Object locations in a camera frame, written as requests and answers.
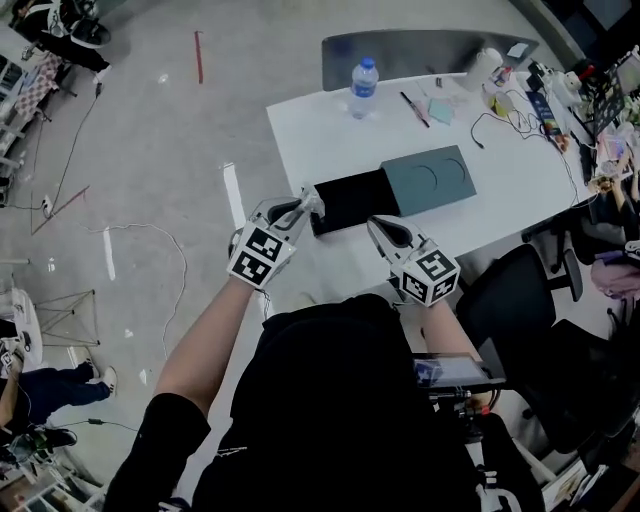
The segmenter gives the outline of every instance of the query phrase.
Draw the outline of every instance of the office chair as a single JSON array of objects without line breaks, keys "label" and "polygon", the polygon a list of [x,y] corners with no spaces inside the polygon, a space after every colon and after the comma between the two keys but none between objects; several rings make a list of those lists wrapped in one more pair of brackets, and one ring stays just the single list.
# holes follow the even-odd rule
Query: office chair
[{"label": "office chair", "polygon": [[566,275],[549,280],[535,249],[522,245],[469,287],[456,312],[476,348],[493,340],[508,382],[538,417],[553,448],[571,453],[593,446],[595,455],[581,453],[593,468],[617,456],[609,440],[629,435],[640,403],[634,374],[639,350],[635,344],[610,344],[567,320],[554,325],[551,290],[569,286],[574,301],[582,294],[571,250],[563,253],[563,265]]}]

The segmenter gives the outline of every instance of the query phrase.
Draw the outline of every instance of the hand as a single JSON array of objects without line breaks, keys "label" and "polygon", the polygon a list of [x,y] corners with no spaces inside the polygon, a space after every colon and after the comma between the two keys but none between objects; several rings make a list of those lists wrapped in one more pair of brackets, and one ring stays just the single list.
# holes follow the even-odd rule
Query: hand
[{"label": "hand", "polygon": [[11,372],[14,375],[20,375],[24,370],[24,355],[20,349],[16,348],[11,354]]}]

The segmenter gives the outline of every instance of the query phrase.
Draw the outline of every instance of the plastic bottle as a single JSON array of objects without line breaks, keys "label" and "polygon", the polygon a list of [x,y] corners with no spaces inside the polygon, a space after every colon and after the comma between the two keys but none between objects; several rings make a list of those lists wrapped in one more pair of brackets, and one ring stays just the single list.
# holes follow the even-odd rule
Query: plastic bottle
[{"label": "plastic bottle", "polygon": [[373,111],[374,94],[380,75],[376,63],[371,57],[365,57],[353,68],[351,84],[351,102],[349,111],[356,119],[362,119]]}]

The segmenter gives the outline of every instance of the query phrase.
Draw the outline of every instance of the wire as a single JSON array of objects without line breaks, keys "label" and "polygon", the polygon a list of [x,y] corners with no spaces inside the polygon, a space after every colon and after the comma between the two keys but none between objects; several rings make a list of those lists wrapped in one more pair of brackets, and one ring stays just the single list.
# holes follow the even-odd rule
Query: wire
[{"label": "wire", "polygon": [[74,425],[81,425],[83,423],[88,423],[89,425],[116,425],[118,427],[122,427],[122,428],[125,428],[127,430],[131,430],[131,432],[138,432],[138,429],[136,429],[136,428],[127,427],[126,425],[123,425],[122,423],[116,423],[115,421],[104,421],[104,420],[101,420],[99,418],[89,418],[88,420],[76,421],[75,423],[67,423],[66,425],[59,425],[59,426],[55,426],[53,428],[57,430],[57,429],[61,429],[61,428],[72,427]]},{"label": "wire", "polygon": [[[526,131],[519,130],[513,124],[513,121],[511,121],[510,117],[507,117],[507,119],[502,119],[501,117],[494,116],[493,114],[490,114],[489,112],[483,112],[482,114],[480,114],[480,117],[478,117],[478,119],[476,119],[475,122],[471,125],[471,138],[473,139],[473,142],[475,142],[481,149],[484,149],[484,144],[481,144],[478,141],[478,139],[476,139],[475,135],[473,134],[473,130],[475,129],[476,125],[480,122],[480,120],[484,116],[489,116],[490,118],[495,119],[496,121],[500,121],[501,123],[508,124],[509,126],[511,126],[518,133],[518,135],[520,135],[522,140],[527,140],[527,139],[530,139],[531,137],[542,137],[543,139],[547,138],[545,135],[542,135],[542,133],[539,133],[540,127],[542,125],[541,124],[537,124],[537,123],[539,123],[539,120],[535,115],[533,115],[532,113],[529,113],[529,115],[527,117],[525,117],[525,115],[522,112],[520,112],[519,110],[515,110],[515,112],[518,114],[518,120],[520,120],[520,119],[524,120],[525,125],[527,125],[529,127],[528,130],[526,130]],[[529,116],[533,116],[533,118],[536,120],[536,123],[532,123],[531,122],[531,117],[529,117]]]},{"label": "wire", "polygon": [[33,155],[33,171],[31,180],[36,179],[36,171],[38,169],[38,150],[40,149],[40,139],[42,139],[42,129],[44,128],[44,116],[40,117],[40,129],[38,130],[38,139],[36,141],[36,152]]},{"label": "wire", "polygon": [[[165,359],[169,359],[169,353],[167,352],[167,341],[166,341],[167,327],[169,327],[169,323],[171,322],[171,320],[173,320],[173,318],[176,316],[176,313],[178,312],[178,304],[180,303],[180,299],[182,299],[182,296],[184,295],[184,289],[187,286],[187,258],[185,257],[184,252],[182,252],[182,249],[178,245],[178,242],[176,241],[176,239],[168,231],[165,231],[164,229],[159,228],[158,226],[155,226],[153,224],[135,224],[135,223],[131,223],[131,224],[126,224],[125,226],[108,226],[105,229],[90,229],[87,226],[83,226],[79,222],[76,222],[76,224],[78,224],[80,227],[82,227],[83,229],[85,229],[89,233],[103,233],[105,231],[111,231],[112,229],[129,229],[129,228],[133,228],[133,227],[136,227],[136,228],[153,228],[153,229],[155,229],[157,231],[160,231],[161,233],[164,233],[165,235],[167,235],[171,239],[171,241],[173,242],[173,245],[176,247],[176,249],[180,253],[180,256],[182,257],[183,268],[182,268],[182,286],[180,287],[180,293],[178,294],[178,298],[176,299],[176,302],[175,302],[175,304],[173,306],[173,312],[171,313],[171,316],[169,317],[169,319],[165,322],[164,328],[162,329],[162,347],[164,348],[164,358]],[[269,300],[267,302],[267,305],[265,305],[265,311],[268,308],[269,302],[271,302],[271,301]]]},{"label": "wire", "polygon": [[266,290],[258,290],[258,293],[264,295],[264,310],[262,314],[264,315],[265,321],[269,319],[269,306],[271,305],[271,297],[266,292]]},{"label": "wire", "polygon": [[16,206],[15,204],[0,204],[0,208],[16,208],[18,210],[41,210],[42,207],[40,208],[33,208],[31,206]]},{"label": "wire", "polygon": [[[518,114],[518,122],[520,123],[520,121],[522,120],[524,122],[525,127],[528,127],[527,130],[520,130],[518,129],[514,124],[513,121],[511,120],[511,118],[509,117],[509,114],[507,114],[507,119],[502,119],[500,117],[496,117],[493,114],[490,114],[489,112],[483,112],[482,114],[480,114],[480,116],[478,117],[478,119],[475,120],[475,122],[473,123],[473,125],[471,125],[471,138],[473,139],[473,142],[475,142],[478,147],[480,147],[481,149],[484,149],[484,145],[482,143],[480,143],[478,141],[478,139],[475,138],[474,134],[473,134],[473,130],[475,129],[476,125],[480,122],[480,120],[484,117],[484,116],[489,116],[492,119],[496,119],[497,121],[500,121],[501,123],[506,123],[508,125],[510,125],[515,131],[516,133],[518,133],[518,135],[520,135],[520,137],[522,138],[522,140],[527,140],[530,139],[531,137],[541,137],[545,140],[548,140],[546,135],[543,135],[542,133],[540,133],[540,130],[542,129],[542,123],[540,122],[540,120],[538,119],[538,117],[536,117],[533,113],[529,112],[527,114],[527,116],[525,117],[525,115],[520,112],[517,109],[514,109],[514,112],[516,112]],[[571,167],[569,166],[569,164],[567,163],[567,160],[565,159],[564,155],[562,154],[562,150],[560,148],[558,148],[558,146],[556,146],[555,144],[553,145],[553,147],[556,149],[556,151],[558,151],[558,154],[560,155],[560,158],[562,159],[562,163],[564,164],[564,168],[567,172],[567,176],[569,178],[569,182],[571,183],[571,187],[573,188],[573,199],[571,200],[571,204],[569,205],[570,208],[574,207],[574,204],[579,200],[579,194],[578,194],[578,187],[576,185],[576,182],[573,179],[573,176],[571,174]]]},{"label": "wire", "polygon": [[508,91],[504,91],[505,94],[509,94],[510,92],[515,92],[518,96],[520,96],[524,101],[531,103],[531,100],[529,100],[529,98],[527,98],[525,95],[523,95],[522,93],[520,93],[519,91],[516,91],[515,89],[509,89]]},{"label": "wire", "polygon": [[73,155],[73,150],[76,147],[76,142],[78,142],[78,136],[80,135],[80,130],[82,130],[82,126],[84,125],[84,122],[87,120],[87,117],[89,117],[89,114],[93,110],[93,106],[96,104],[96,101],[98,101],[98,96],[99,94],[97,93],[96,97],[91,102],[91,106],[89,107],[89,110],[87,110],[87,113],[82,118],[82,121],[80,122],[80,126],[78,126],[78,131],[76,132],[76,136],[73,138],[73,144],[71,144],[71,151],[69,151],[69,158],[67,158],[67,164],[64,166],[64,172],[62,173],[62,178],[60,179],[60,185],[58,186],[58,191],[56,192],[56,198],[53,200],[53,205],[51,206],[52,212],[55,211],[56,209],[56,204],[58,203],[58,197],[60,197],[60,190],[62,190],[62,185],[64,184],[64,178],[67,175],[67,171],[69,170],[69,163],[71,162],[71,156]]}]

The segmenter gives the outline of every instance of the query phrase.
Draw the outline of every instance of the jeans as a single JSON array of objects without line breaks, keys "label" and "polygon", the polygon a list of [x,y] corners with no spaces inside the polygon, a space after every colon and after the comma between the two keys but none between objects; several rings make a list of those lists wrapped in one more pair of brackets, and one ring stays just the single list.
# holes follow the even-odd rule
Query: jeans
[{"label": "jeans", "polygon": [[89,363],[82,363],[73,370],[43,368],[25,373],[20,386],[30,401],[29,421],[42,425],[47,418],[65,405],[87,405],[109,397],[104,382],[87,384],[93,378]]}]

